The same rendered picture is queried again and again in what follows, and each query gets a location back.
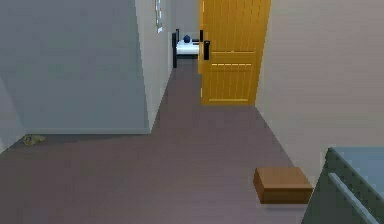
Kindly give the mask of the brown cardboard box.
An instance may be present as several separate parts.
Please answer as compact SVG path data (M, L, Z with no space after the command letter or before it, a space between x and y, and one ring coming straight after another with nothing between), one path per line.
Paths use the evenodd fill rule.
M298 167L258 167L253 183L261 204L307 204L313 192Z

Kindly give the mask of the orange wooden room door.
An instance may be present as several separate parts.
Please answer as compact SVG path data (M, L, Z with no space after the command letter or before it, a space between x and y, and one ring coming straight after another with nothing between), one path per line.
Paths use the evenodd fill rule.
M256 101L271 0L199 0L198 73L203 105ZM210 41L210 59L203 44Z

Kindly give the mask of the framed wall picture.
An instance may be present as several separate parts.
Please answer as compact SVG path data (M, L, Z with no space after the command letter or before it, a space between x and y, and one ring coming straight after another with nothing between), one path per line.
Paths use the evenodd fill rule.
M156 31L157 33L161 33L163 30L161 0L154 0L154 8L155 8Z

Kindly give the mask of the olive crumpled floor object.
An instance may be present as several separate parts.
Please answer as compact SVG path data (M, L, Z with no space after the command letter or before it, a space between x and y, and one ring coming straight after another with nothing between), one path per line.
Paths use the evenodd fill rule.
M36 145L37 143L40 143L40 142L43 142L45 141L46 138L42 135L25 135L23 137L23 143L26 145L26 146L33 146L33 145Z

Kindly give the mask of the black frame white bed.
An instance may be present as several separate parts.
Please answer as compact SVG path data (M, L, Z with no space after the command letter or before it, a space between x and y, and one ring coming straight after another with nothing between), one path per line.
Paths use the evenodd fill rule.
M199 40L191 39L189 42L185 42L180 38L180 31L176 30L172 33L172 65L177 67L178 59L196 59L199 54Z

